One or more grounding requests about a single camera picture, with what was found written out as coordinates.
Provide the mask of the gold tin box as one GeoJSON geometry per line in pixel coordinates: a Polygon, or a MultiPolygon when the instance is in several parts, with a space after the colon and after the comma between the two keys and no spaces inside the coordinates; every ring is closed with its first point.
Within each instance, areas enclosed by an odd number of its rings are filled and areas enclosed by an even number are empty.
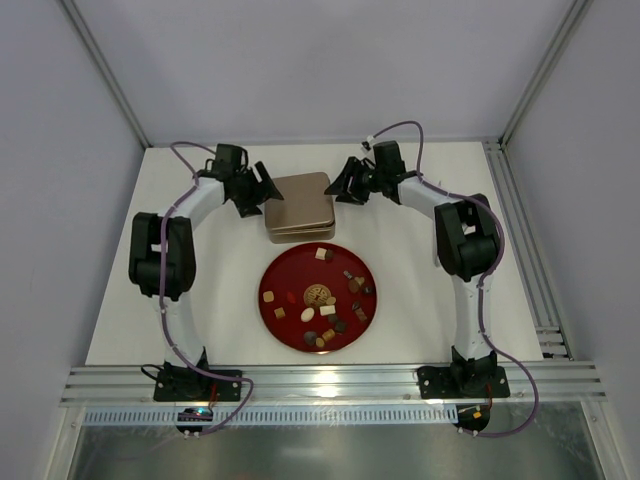
{"type": "Polygon", "coordinates": [[[285,231],[270,231],[269,239],[274,244],[288,244],[300,242],[316,242],[331,240],[335,235],[335,224],[327,226],[289,229],[285,231]]]}

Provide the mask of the gold tin lid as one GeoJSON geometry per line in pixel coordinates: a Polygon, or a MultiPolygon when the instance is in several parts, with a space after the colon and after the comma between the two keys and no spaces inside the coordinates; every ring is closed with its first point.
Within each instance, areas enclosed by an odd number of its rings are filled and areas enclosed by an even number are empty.
{"type": "Polygon", "coordinates": [[[330,185],[326,173],[284,176],[273,182],[283,199],[269,199],[264,205],[265,228],[270,235],[335,227],[333,198],[325,194],[330,185]]]}

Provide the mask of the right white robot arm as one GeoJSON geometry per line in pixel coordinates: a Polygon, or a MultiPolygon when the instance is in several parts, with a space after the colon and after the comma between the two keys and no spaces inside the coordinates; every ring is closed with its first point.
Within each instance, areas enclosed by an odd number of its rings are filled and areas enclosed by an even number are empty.
{"type": "MultiPolygon", "coordinates": [[[[320,197],[363,205],[379,193],[432,220],[436,259],[450,275],[456,302],[456,337],[446,367],[421,367],[424,398],[508,395],[498,353],[489,339],[487,297],[491,274],[504,253],[499,223],[482,194],[453,194],[427,185],[409,170],[395,141],[364,143],[320,197]]],[[[280,254],[259,284],[259,312],[281,343],[304,353],[331,353],[355,342],[380,302],[378,282],[352,252],[304,243],[280,254]]]]}

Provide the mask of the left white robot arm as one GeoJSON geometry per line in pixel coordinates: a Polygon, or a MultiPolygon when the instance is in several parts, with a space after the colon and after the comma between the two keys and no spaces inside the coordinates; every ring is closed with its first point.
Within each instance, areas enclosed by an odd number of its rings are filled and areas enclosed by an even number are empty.
{"type": "Polygon", "coordinates": [[[251,167],[248,151],[219,144],[202,169],[191,168],[190,187],[158,213],[139,212],[132,220],[128,276],[155,303],[165,359],[152,375],[157,402],[220,400],[235,402],[250,379],[239,370],[211,368],[195,326],[190,290],[196,279],[194,232],[226,202],[240,216],[260,214],[273,184],[262,163],[251,167]]]}

